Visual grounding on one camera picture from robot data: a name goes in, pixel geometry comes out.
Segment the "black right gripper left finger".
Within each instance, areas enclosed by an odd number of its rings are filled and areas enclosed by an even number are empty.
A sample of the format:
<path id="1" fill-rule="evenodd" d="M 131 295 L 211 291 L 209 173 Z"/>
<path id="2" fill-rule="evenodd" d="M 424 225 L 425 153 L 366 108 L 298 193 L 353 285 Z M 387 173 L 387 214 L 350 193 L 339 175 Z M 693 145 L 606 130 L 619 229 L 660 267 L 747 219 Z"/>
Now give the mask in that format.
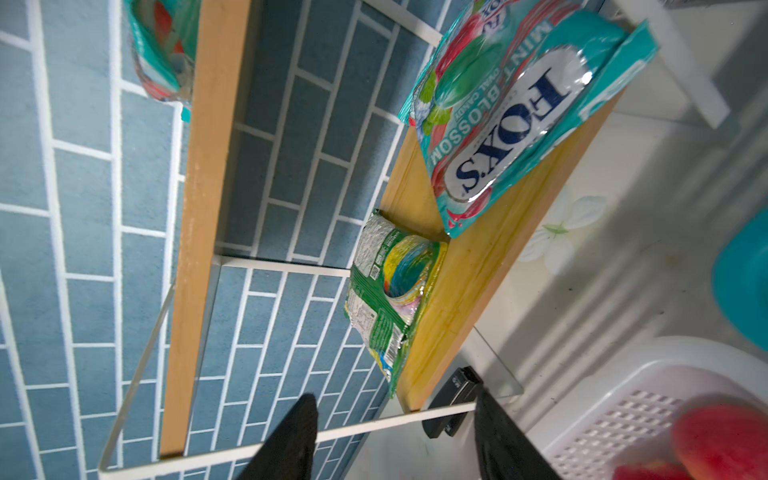
<path id="1" fill-rule="evenodd" d="M 316 398 L 313 394 L 304 394 L 236 479 L 311 479 L 317 427 Z"/>

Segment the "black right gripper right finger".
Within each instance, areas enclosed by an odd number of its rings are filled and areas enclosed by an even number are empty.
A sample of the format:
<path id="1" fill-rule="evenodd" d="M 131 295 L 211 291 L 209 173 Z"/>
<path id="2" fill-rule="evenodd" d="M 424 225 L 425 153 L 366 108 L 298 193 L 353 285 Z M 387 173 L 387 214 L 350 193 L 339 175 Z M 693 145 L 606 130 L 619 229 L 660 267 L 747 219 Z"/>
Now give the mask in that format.
<path id="1" fill-rule="evenodd" d="M 474 428 L 482 480 L 561 479 L 487 389 L 476 398 Z"/>

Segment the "green snack bag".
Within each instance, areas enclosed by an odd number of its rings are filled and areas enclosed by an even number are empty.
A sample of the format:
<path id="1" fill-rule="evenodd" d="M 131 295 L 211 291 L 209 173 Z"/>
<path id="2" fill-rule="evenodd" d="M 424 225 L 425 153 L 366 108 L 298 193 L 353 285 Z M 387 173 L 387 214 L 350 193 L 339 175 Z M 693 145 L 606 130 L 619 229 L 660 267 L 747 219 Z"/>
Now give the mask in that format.
<path id="1" fill-rule="evenodd" d="M 346 317 L 388 383 L 393 396 L 406 365 L 448 244 L 387 219 L 366 220 L 350 268 Z"/>

